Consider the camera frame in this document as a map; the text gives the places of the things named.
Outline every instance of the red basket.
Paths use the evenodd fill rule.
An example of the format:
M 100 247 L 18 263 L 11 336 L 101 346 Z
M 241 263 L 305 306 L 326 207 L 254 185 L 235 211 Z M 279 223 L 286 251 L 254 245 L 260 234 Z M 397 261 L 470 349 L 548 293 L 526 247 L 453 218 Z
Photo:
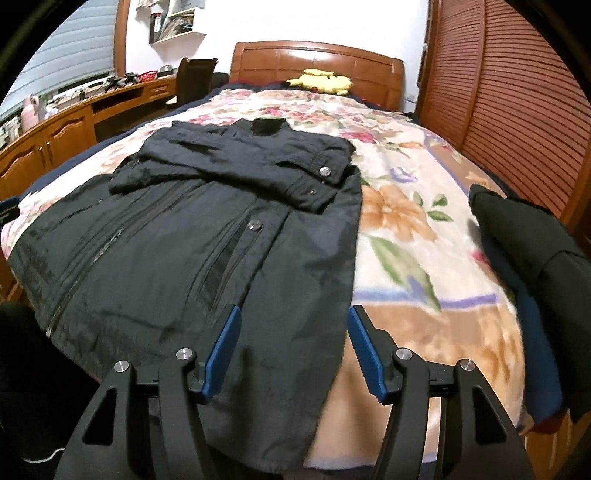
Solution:
M 155 80 L 157 76 L 158 72 L 156 72 L 156 70 L 150 70 L 149 72 L 142 73 L 142 75 L 139 75 L 138 78 L 140 83 L 144 83 Z

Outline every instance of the black jacket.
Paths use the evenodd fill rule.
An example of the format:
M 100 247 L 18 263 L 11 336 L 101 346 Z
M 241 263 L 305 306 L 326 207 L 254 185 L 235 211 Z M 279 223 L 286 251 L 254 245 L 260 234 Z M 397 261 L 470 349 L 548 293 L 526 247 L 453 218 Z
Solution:
M 202 410 L 206 437 L 253 468 L 299 468 L 345 341 L 353 150 L 283 120 L 175 122 L 42 213 L 10 265 L 51 340 L 100 377 L 120 359 L 198 346 L 225 304 L 240 305 L 226 381 Z
M 540 306 L 564 403 L 576 422 L 591 410 L 591 262 L 542 207 L 480 185 L 470 188 L 470 207 Z

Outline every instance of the wooden headboard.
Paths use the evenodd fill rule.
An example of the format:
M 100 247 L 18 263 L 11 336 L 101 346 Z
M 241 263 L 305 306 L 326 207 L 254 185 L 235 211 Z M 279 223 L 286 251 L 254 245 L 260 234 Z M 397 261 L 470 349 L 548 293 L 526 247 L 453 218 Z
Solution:
M 268 85 L 298 78 L 304 69 L 327 70 L 351 79 L 351 93 L 391 110 L 400 107 L 404 64 L 359 48 L 307 41 L 236 44 L 230 82 Z

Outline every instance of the dark green cloth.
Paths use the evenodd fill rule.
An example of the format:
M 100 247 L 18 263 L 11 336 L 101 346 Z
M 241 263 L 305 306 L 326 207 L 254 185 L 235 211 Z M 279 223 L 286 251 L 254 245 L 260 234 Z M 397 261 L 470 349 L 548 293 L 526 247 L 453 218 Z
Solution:
M 591 262 L 543 207 L 480 185 L 470 188 L 470 207 L 540 306 L 576 422 L 591 410 Z

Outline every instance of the pink bottle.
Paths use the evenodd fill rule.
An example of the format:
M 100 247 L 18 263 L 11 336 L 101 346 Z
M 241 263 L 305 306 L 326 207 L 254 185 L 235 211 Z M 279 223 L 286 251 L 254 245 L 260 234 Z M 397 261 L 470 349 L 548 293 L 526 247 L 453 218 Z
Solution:
M 36 95 L 29 95 L 22 101 L 21 128 L 23 133 L 39 123 L 38 106 L 39 97 Z

